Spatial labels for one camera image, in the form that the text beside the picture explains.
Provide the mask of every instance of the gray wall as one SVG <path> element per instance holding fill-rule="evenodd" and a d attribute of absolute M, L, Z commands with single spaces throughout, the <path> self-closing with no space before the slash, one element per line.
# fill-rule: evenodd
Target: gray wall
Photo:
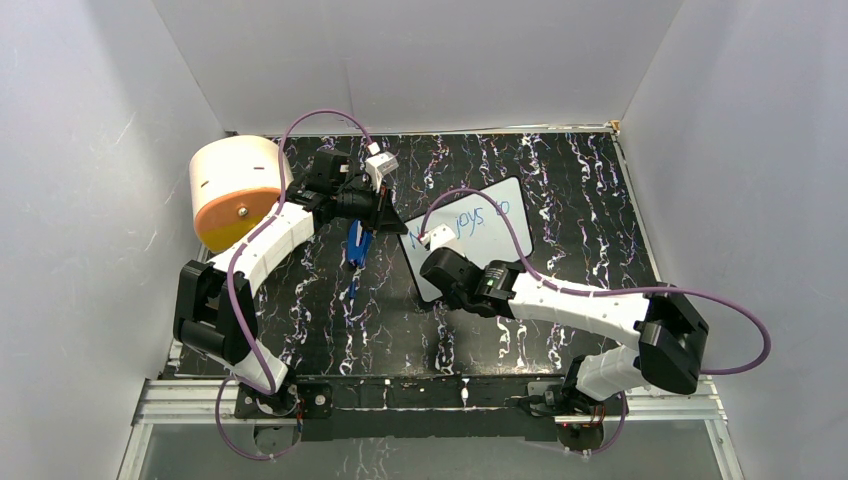
<path fill-rule="evenodd" d="M 688 1 L 624 116 L 624 148 L 668 280 L 744 302 L 774 353 L 718 379 L 751 479 L 848 471 L 848 4 Z M 760 348 L 703 306 L 705 365 Z"/>
<path fill-rule="evenodd" d="M 620 119 L 682 0 L 154 3 L 224 128 L 273 134 Z"/>
<path fill-rule="evenodd" d="M 114 478 L 222 130 L 149 0 L 2 12 L 0 478 Z"/>

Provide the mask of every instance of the black marbled tabletop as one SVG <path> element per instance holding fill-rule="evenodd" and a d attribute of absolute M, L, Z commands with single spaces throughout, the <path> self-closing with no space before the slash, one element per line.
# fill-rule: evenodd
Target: black marbled tabletop
<path fill-rule="evenodd" d="M 451 188 L 483 188 L 517 175 L 542 273 L 598 287 L 654 281 L 609 133 L 375 137 L 400 162 L 391 179 L 401 218 Z M 365 158 L 357 137 L 293 139 L 295 175 L 321 146 Z M 305 375 L 513 375 L 564 372 L 571 359 L 614 344 L 548 322 L 486 319 L 419 302 L 396 236 L 374 239 L 366 268 L 344 266 L 350 223 L 336 220 L 297 248 L 256 296 L 259 338 Z M 355 300 L 347 297 L 357 275 Z M 183 349 L 176 375 L 219 376 Z"/>

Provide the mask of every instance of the white connector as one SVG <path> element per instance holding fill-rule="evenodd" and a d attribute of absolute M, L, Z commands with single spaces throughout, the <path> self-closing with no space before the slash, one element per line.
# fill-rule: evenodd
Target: white connector
<path fill-rule="evenodd" d="M 465 251 L 462 249 L 462 243 L 460 243 L 459 239 L 456 238 L 456 234 L 453 233 L 453 230 L 444 223 L 437 225 L 432 230 L 428 230 L 427 233 L 421 237 L 421 244 L 424 245 L 424 247 L 430 252 L 435 252 L 439 248 L 446 247 L 463 257 L 465 256 Z"/>
<path fill-rule="evenodd" d="M 380 191 L 383 178 L 397 167 L 397 158 L 389 152 L 383 152 L 365 160 L 365 173 L 371 177 L 371 185 L 373 185 L 374 191 Z"/>

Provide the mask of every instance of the purple cable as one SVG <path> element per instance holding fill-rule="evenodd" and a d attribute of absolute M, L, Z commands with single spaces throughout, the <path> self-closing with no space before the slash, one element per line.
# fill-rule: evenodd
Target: purple cable
<path fill-rule="evenodd" d="M 595 450 L 592 450 L 593 454 L 605 452 L 612 446 L 613 443 L 615 443 L 616 440 L 618 440 L 618 437 L 621 436 L 622 430 L 624 430 L 624 417 L 627 415 L 627 395 L 625 395 L 623 391 L 619 392 L 619 395 L 621 395 L 621 418 L 618 419 L 618 426 L 615 428 L 615 432 L 613 432 L 610 441 Z"/>
<path fill-rule="evenodd" d="M 298 435 L 297 441 L 294 444 L 289 445 L 280 452 L 273 453 L 271 455 L 254 455 L 252 453 L 247 453 L 237 447 L 236 444 L 233 443 L 232 440 L 230 440 L 230 437 L 227 436 L 227 432 L 224 430 L 224 425 L 221 423 L 221 398 L 224 396 L 224 388 L 227 386 L 228 383 L 230 383 L 232 379 L 233 377 L 227 377 L 224 379 L 223 382 L 221 382 L 221 386 L 218 387 L 218 396 L 215 398 L 215 426 L 218 427 L 218 433 L 221 435 L 221 438 L 224 440 L 224 443 L 226 443 L 227 446 L 230 447 L 230 450 L 250 460 L 268 461 L 273 460 L 277 457 L 281 457 L 292 451 L 294 447 L 300 445 L 300 435 Z"/>
<path fill-rule="evenodd" d="M 321 109 L 321 110 L 313 110 L 311 112 L 304 113 L 303 115 L 298 117 L 291 124 L 291 126 L 288 128 L 288 130 L 286 130 L 286 133 L 284 133 L 283 136 L 280 137 L 280 145 L 279 145 L 279 149 L 277 150 L 277 152 L 278 152 L 277 153 L 277 163 L 279 164 L 279 167 L 280 167 L 280 200 L 277 203 L 277 209 L 274 212 L 275 215 L 279 215 L 280 212 L 283 211 L 283 205 L 286 202 L 286 169 L 285 169 L 285 163 L 286 163 L 285 162 L 285 158 L 286 158 L 286 156 L 285 156 L 285 143 L 286 143 L 286 140 L 288 140 L 289 134 L 291 134 L 292 130 L 294 130 L 294 127 L 296 127 L 297 124 L 299 124 L 303 120 L 305 120 L 305 119 L 307 119 L 307 118 L 309 118 L 313 115 L 318 115 L 318 114 L 322 114 L 322 113 L 331 113 L 333 115 L 338 115 L 340 117 L 344 117 L 344 118 L 350 120 L 351 122 L 353 122 L 354 125 L 357 126 L 357 128 L 362 130 L 362 134 L 365 136 L 365 139 L 368 142 L 368 144 L 370 145 L 372 143 L 371 135 L 368 133 L 368 131 L 365 129 L 365 127 L 363 127 L 362 124 L 360 124 L 358 120 L 356 120 L 352 116 L 350 116 L 347 113 L 342 112 L 340 110 L 333 110 L 333 109 L 330 109 L 330 108 Z M 271 218 L 267 219 L 265 222 L 263 222 L 261 225 L 259 225 L 259 227 L 256 230 L 254 230 L 252 234 L 248 235 L 247 242 L 239 245 L 239 247 L 236 249 L 235 253 L 233 254 L 233 258 L 230 259 L 230 264 L 227 266 L 227 285 L 232 286 L 234 284 L 233 276 L 235 274 L 234 270 L 235 270 L 235 266 L 236 266 L 236 261 L 239 259 L 239 257 L 241 257 L 241 254 L 244 252 L 244 249 L 247 248 L 247 243 L 253 241 L 253 239 L 255 239 L 260 233 L 262 233 L 266 228 L 268 228 L 268 226 L 271 225 L 276 218 L 277 218 L 276 216 L 271 217 Z M 250 387 L 254 388 L 257 391 L 264 393 L 265 395 L 273 395 L 277 392 L 277 385 L 276 385 L 276 382 L 274 382 L 274 376 L 271 374 L 271 368 L 268 367 L 268 362 L 266 362 L 265 359 L 262 357 L 262 352 L 259 351 L 259 346 L 256 344 L 256 339 L 254 339 L 253 334 L 250 333 L 250 328 L 247 326 L 247 321 L 244 318 L 244 314 L 241 312 L 241 307 L 239 307 L 238 298 L 236 298 L 235 289 L 228 288 L 227 293 L 228 293 L 229 298 L 230 298 L 230 304 L 233 306 L 233 312 L 236 314 L 236 320 L 238 320 L 238 322 L 239 322 L 239 327 L 241 328 L 241 332 L 242 332 L 242 334 L 244 334 L 244 337 L 247 339 L 248 345 L 250 345 L 250 351 L 253 352 L 253 354 L 256 356 L 256 360 L 259 362 L 259 366 L 262 368 L 262 373 L 265 374 L 265 378 L 268 380 L 268 386 L 270 388 L 265 388 L 263 386 L 256 385 L 253 382 L 245 380 L 243 378 L 239 378 L 238 380 L 240 382 L 243 382 L 243 383 L 249 385 Z"/>
<path fill-rule="evenodd" d="M 521 263 L 524 264 L 524 268 L 527 270 L 527 273 L 529 273 L 536 280 L 541 281 L 544 286 L 550 288 L 551 290 L 554 290 L 554 291 L 557 291 L 557 292 L 560 292 L 560 293 L 566 293 L 568 295 L 576 295 L 576 296 L 580 296 L 580 297 L 613 297 L 613 296 L 616 296 L 616 295 L 625 295 L 625 294 L 629 294 L 629 293 L 682 293 L 684 295 L 692 295 L 693 297 L 701 297 L 701 298 L 719 303 L 719 304 L 724 305 L 726 307 L 729 307 L 733 310 L 736 310 L 737 312 L 741 313 L 746 318 L 748 318 L 748 320 L 751 320 L 751 323 L 753 323 L 754 326 L 757 327 L 757 330 L 760 331 L 760 335 L 762 335 L 762 337 L 763 337 L 763 350 L 762 350 L 762 352 L 760 352 L 760 355 L 757 356 L 757 358 L 755 358 L 753 361 L 746 363 L 745 365 L 741 365 L 741 366 L 734 367 L 734 368 L 701 370 L 701 373 L 703 373 L 705 375 L 734 375 L 734 374 L 737 374 L 737 373 L 747 372 L 748 370 L 751 370 L 753 368 L 758 367 L 761 363 L 763 363 L 766 360 L 766 358 L 768 358 L 769 353 L 771 353 L 771 335 L 769 335 L 768 329 L 763 324 L 762 320 L 760 320 L 759 318 L 757 318 L 756 315 L 754 315 L 754 312 L 748 310 L 747 308 L 743 307 L 742 305 L 739 305 L 736 302 L 733 302 L 731 300 L 727 300 L 727 299 L 719 297 L 717 295 L 713 295 L 712 293 L 709 293 L 709 292 L 703 292 L 703 291 L 700 291 L 700 290 L 690 290 L 690 289 L 687 289 L 687 288 L 677 288 L 677 287 L 636 287 L 636 288 L 620 288 L 618 290 L 605 290 L 605 291 L 604 290 L 602 290 L 602 291 L 597 291 L 597 290 L 585 291 L 585 290 L 574 290 L 574 289 L 566 288 L 566 287 L 561 287 L 561 288 L 557 287 L 556 284 L 554 284 L 553 282 L 543 279 L 542 274 L 537 272 L 536 269 L 533 268 L 532 265 L 530 265 L 530 262 L 524 256 L 524 252 L 521 251 L 521 245 L 518 242 L 518 237 L 515 234 L 515 229 L 512 228 L 512 223 L 509 221 L 509 218 L 507 218 L 507 216 L 503 212 L 503 210 L 501 210 L 501 207 L 498 206 L 497 202 L 495 202 L 492 199 L 492 197 L 486 195 L 485 193 L 483 193 L 479 190 L 475 190 L 473 188 L 455 188 L 453 190 L 450 190 L 448 192 L 445 192 L 445 193 L 439 195 L 439 197 L 436 198 L 436 200 L 432 204 L 430 204 L 430 207 L 427 208 L 427 213 L 424 214 L 424 221 L 421 223 L 421 234 L 418 237 L 419 239 L 421 237 L 423 237 L 424 234 L 427 232 L 427 220 L 430 218 L 430 214 L 433 213 L 433 210 L 435 210 L 436 207 L 438 207 L 447 197 L 454 195 L 454 194 L 457 194 L 457 193 L 471 193 L 471 194 L 474 194 L 474 195 L 479 195 L 479 196 L 483 197 L 484 199 L 486 199 L 486 201 L 491 203 L 493 207 L 495 207 L 495 211 L 498 212 L 498 214 L 500 215 L 500 217 L 503 219 L 504 223 L 506 224 L 507 230 L 509 230 L 509 235 L 510 235 L 510 237 L 512 237 L 512 243 L 513 243 L 513 245 L 515 245 L 515 251 L 518 253 L 518 258 L 519 258 L 519 260 L 521 260 Z"/>

